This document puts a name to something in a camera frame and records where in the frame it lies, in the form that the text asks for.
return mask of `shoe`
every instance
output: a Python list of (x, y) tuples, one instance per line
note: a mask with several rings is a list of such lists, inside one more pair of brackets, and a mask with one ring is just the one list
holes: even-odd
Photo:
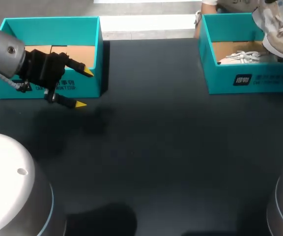
[(202, 18), (201, 11), (199, 10), (195, 13), (195, 22), (194, 22), (195, 28), (197, 28), (199, 22), (201, 21), (201, 18)]
[(248, 64), (248, 63), (264, 63), (264, 62), (277, 62), (277, 57), (269, 53), (259, 53), (259, 52), (244, 52), (237, 51), (230, 56), (220, 60), (218, 65), (228, 65), (228, 64)]
[(283, 0), (269, 4), (259, 0), (259, 7), (252, 16), (256, 25), (265, 32), (263, 46), (283, 58)]

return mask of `black table surface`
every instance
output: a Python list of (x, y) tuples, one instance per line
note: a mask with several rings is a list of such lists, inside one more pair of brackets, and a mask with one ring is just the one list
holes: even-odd
[(209, 95), (194, 39), (109, 45), (101, 98), (78, 110), (0, 100), (0, 133), (68, 213), (126, 203), (138, 236), (256, 225), (283, 168), (283, 94)]

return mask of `logo on box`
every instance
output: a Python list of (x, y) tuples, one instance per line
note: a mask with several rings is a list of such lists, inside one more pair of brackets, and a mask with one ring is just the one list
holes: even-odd
[(236, 75), (233, 85), (234, 86), (249, 85), (251, 78), (252, 78), (251, 74)]
[[(24, 86), (24, 81), (23, 80), (12, 80), (14, 83), (18, 84), (19, 86)], [(32, 87), (30, 84), (28, 84), (28, 88), (26, 91), (32, 91)]]

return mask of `teal box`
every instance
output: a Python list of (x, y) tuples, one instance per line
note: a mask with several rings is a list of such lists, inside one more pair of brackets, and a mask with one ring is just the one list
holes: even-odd
[[(94, 66), (89, 68), (94, 77), (88, 78), (66, 67), (56, 92), (72, 98), (100, 96), (103, 40), (99, 17), (5, 18), (0, 30), (15, 36), (27, 46), (95, 46)], [(21, 82), (17, 75), (11, 79)], [(0, 99), (44, 97), (43, 88), (31, 84), (31, 89), (21, 93), (0, 79)]]
[(283, 63), (218, 65), (213, 42), (262, 41), (251, 13), (204, 15), (198, 40), (210, 94), (283, 92)]

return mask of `cable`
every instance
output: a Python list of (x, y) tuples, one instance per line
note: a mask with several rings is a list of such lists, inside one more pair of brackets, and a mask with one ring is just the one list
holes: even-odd
[(14, 83), (13, 81), (11, 81), (10, 79), (6, 78), (5, 76), (3, 76), (1, 74), (0, 74), (0, 79), (2, 79), (3, 81), (5, 81), (9, 85), (11, 85), (16, 90), (20, 89), (20, 87), (21, 87), (18, 84)]

